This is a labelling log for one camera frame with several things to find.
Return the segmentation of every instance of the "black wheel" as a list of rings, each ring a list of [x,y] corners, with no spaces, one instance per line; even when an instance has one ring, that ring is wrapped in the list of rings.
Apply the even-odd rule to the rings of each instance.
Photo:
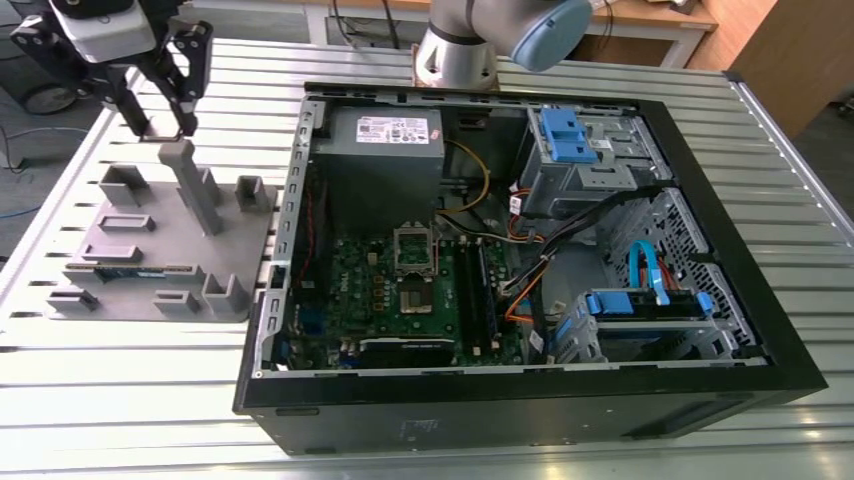
[[[60,85],[49,84],[26,92],[21,106],[30,115],[50,115],[65,110],[76,101],[74,92]]]

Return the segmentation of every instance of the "motherboard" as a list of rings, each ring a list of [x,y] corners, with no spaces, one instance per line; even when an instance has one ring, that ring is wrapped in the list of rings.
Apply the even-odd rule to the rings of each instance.
[[[296,368],[399,368],[523,363],[521,334],[499,322],[504,246],[432,238],[420,226],[389,237],[335,240],[324,307],[301,306]]]

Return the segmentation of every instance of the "label sticker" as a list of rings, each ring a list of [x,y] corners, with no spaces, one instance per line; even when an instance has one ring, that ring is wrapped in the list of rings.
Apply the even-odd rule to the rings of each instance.
[[[425,118],[360,117],[356,122],[356,143],[427,145],[428,135]]]
[[[679,28],[692,28],[695,30],[711,30],[711,25],[704,25],[701,23],[680,23]]]
[[[535,330],[531,330],[531,336],[528,337],[528,342],[531,342],[531,346],[536,349],[539,353],[543,353],[543,337],[539,336]]]
[[[604,140],[595,140],[595,139],[589,139],[589,146],[592,148],[600,148],[600,149],[605,149],[605,150],[613,150],[613,147],[611,146],[611,141],[604,139]]]
[[[509,213],[519,215],[521,213],[521,198],[509,197]]]

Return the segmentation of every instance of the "blue cable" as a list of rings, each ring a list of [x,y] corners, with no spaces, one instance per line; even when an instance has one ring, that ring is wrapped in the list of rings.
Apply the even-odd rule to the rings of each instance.
[[[6,213],[4,215],[0,215],[0,220],[4,220],[6,218],[13,218],[13,217],[20,217],[21,215],[26,215],[28,213],[37,211],[40,208],[41,208],[41,205],[38,205],[34,208],[30,208],[29,210],[24,210],[22,212]]]
[[[657,256],[655,255],[655,248],[652,244],[645,240],[635,240],[628,250],[628,286],[631,288],[640,288],[640,272],[637,270],[637,255],[643,250],[643,256],[645,257],[645,272],[648,277],[649,288],[655,291],[659,305],[669,305],[669,297],[664,290],[664,277],[661,276],[661,270],[657,268]]]

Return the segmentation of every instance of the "aluminum table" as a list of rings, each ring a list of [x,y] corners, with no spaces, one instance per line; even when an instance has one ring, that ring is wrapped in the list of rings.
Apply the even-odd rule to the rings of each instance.
[[[213,55],[193,142],[220,183],[261,175],[280,188],[304,81],[411,82],[407,52],[217,40]],[[45,317],[106,167],[172,178],[157,146],[105,111],[0,274],[0,476],[851,478],[854,229],[750,91],[718,73],[592,63],[544,74],[501,63],[500,83],[665,102],[830,389],[673,440],[288,458],[230,412],[245,324]],[[153,86],[134,85],[142,106],[165,111]]]

